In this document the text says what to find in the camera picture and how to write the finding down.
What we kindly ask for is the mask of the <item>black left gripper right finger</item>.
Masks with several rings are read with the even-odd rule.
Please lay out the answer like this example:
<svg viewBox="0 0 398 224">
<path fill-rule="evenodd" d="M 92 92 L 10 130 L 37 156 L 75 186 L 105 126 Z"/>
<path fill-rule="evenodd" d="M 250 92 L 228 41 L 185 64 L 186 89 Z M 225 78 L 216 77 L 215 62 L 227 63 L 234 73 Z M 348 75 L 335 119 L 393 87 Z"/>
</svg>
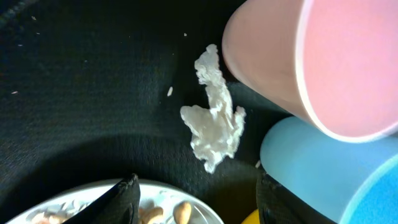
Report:
<svg viewBox="0 0 398 224">
<path fill-rule="evenodd" d="M 266 172 L 257 177 L 256 205 L 261 224 L 335 224 Z"/>
</svg>

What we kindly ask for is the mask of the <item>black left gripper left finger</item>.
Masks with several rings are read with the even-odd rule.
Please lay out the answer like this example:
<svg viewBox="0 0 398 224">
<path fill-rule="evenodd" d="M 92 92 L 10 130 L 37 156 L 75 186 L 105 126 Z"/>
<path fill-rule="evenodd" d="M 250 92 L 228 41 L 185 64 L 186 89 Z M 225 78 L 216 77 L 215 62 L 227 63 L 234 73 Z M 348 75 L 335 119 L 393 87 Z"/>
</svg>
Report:
<svg viewBox="0 0 398 224">
<path fill-rule="evenodd" d="M 131 174 L 63 224 L 138 224 L 141 191 Z"/>
</svg>

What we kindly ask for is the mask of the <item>peanut and rice scraps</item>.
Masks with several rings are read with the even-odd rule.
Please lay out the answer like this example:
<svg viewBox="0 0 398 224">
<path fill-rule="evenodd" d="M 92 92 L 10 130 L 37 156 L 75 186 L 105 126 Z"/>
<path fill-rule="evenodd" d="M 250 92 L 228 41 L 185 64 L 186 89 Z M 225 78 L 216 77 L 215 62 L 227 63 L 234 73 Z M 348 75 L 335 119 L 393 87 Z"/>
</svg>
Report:
<svg viewBox="0 0 398 224">
<path fill-rule="evenodd" d="M 64 203 L 58 211 L 41 210 L 36 212 L 34 216 L 28 219 L 31 224 L 61 224 L 65 223 L 72 217 L 86 210 L 88 203 L 75 204 L 75 201 Z M 153 207 L 138 209 L 138 223 L 139 224 L 154 224 L 154 223 L 184 223 L 190 221 L 192 215 L 192 206 L 188 202 L 181 202 L 174 206 L 173 210 L 164 209 L 163 207 Z"/>
</svg>

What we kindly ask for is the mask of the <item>grey round plate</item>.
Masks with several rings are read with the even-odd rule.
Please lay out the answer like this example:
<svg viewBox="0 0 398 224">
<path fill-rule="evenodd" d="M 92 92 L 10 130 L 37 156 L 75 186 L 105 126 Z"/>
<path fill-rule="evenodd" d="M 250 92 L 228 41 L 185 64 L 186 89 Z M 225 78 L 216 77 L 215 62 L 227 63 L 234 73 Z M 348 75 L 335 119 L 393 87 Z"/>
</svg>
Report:
<svg viewBox="0 0 398 224">
<path fill-rule="evenodd" d="M 111 189 L 119 182 L 118 179 L 101 180 L 89 184 L 81 185 L 74 189 L 64 191 L 53 198 L 50 198 L 26 211 L 6 224 L 31 224 L 28 219 L 41 210 L 58 211 L 64 203 L 91 204 L 105 192 Z M 174 206 L 181 202 L 188 202 L 192 206 L 192 215 L 189 223 L 208 223 L 223 224 L 223 220 L 207 204 L 184 191 L 161 182 L 153 180 L 140 180 L 139 187 L 141 199 L 139 207 L 144 209 L 153 207 L 163 207 L 173 210 Z"/>
</svg>

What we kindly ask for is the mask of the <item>small white tissue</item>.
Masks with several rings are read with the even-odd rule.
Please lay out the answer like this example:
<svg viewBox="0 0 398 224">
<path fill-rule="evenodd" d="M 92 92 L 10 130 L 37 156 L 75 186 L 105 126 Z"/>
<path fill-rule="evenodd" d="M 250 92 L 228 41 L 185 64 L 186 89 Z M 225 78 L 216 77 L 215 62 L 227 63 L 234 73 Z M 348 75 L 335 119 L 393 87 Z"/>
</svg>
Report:
<svg viewBox="0 0 398 224">
<path fill-rule="evenodd" d="M 205 86 L 209 108 L 193 105 L 180 109 L 183 122 L 192 132 L 193 153 L 197 159 L 205 161 L 204 168 L 210 174 L 225 157 L 234 157 L 246 117 L 243 107 L 233 108 L 219 59 L 217 46 L 210 44 L 194 63 L 198 82 Z"/>
</svg>

